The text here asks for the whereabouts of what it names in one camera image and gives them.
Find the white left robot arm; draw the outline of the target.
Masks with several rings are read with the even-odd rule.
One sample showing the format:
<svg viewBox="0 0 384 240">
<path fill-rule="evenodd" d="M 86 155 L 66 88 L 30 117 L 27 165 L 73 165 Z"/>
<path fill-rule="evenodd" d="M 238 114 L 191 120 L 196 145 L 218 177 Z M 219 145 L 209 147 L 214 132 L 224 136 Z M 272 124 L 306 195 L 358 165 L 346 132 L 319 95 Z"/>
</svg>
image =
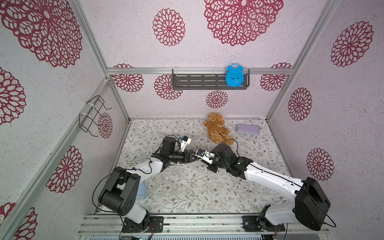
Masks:
<svg viewBox="0 0 384 240">
<path fill-rule="evenodd" d="M 139 186 L 146 179 L 163 172 L 172 163 L 192 163 L 198 158 L 194 152 L 186 150 L 191 143 L 187 136 L 177 138 L 168 135 L 163 138 L 159 148 L 150 158 L 135 167 L 115 167 L 102 180 L 106 181 L 99 196 L 98 205 L 107 208 L 105 212 L 116 213 L 123 223 L 123 233 L 140 233 L 150 230 L 156 232 L 156 227 L 150 222 L 149 211 L 136 203 Z"/>
</svg>

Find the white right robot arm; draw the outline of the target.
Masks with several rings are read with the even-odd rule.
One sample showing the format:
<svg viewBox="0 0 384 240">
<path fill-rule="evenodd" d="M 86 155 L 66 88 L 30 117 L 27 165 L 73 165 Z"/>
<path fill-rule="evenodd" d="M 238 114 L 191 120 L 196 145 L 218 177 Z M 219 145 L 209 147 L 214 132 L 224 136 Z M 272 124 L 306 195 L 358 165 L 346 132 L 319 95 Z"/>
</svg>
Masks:
<svg viewBox="0 0 384 240">
<path fill-rule="evenodd" d="M 263 208 L 259 217 L 267 224 L 300 223 L 313 231 L 319 231 L 326 224 L 331 202 L 317 180 L 279 174 L 252 159 L 237 156 L 226 144 L 219 144 L 210 152 L 198 150 L 196 154 L 212 172 L 224 169 L 234 177 L 261 184 L 286 197 L 289 201 L 285 204 Z"/>
</svg>

